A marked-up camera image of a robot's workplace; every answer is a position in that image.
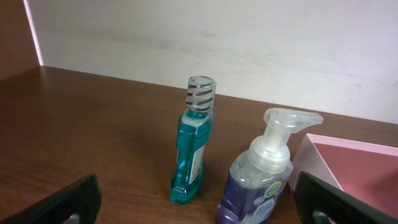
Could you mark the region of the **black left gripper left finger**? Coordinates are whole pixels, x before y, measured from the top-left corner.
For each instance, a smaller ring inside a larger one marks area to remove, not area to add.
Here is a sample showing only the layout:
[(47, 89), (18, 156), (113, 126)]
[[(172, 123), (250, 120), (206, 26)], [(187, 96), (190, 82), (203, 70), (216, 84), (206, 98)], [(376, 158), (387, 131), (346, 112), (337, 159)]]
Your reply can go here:
[(1, 220), (1, 223), (63, 223), (72, 215), (78, 215), (80, 223), (94, 223), (100, 211), (101, 196), (97, 176), (90, 174)]

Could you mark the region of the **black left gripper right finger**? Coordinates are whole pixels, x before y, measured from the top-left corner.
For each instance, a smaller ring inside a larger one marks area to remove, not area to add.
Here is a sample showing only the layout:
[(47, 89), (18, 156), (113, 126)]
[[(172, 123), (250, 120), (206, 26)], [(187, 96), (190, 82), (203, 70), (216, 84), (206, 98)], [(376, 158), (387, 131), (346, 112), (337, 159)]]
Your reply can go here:
[(397, 218), (373, 208), (308, 172), (299, 173), (294, 196), (300, 221), (305, 224), (397, 224)]

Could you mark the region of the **purple foam soap pump bottle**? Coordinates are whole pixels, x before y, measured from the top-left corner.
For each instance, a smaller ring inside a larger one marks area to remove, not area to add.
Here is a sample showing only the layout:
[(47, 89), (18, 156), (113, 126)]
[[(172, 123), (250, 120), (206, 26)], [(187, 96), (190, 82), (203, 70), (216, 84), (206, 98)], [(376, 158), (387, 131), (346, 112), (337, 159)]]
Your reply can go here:
[(287, 141), (293, 133), (322, 124), (318, 113), (269, 108), (264, 134), (229, 168), (216, 214), (217, 223), (265, 223), (294, 169)]

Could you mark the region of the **blue mouthwash bottle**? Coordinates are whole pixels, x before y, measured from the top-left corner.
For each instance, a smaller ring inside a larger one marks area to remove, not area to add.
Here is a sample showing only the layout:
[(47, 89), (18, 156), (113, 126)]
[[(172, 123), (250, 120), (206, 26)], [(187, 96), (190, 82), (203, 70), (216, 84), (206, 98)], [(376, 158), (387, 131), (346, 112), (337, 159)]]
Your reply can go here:
[(203, 154), (213, 126), (216, 82), (210, 77), (188, 80), (186, 109), (178, 121), (177, 166), (171, 182), (170, 200), (190, 202), (197, 194), (203, 174)]

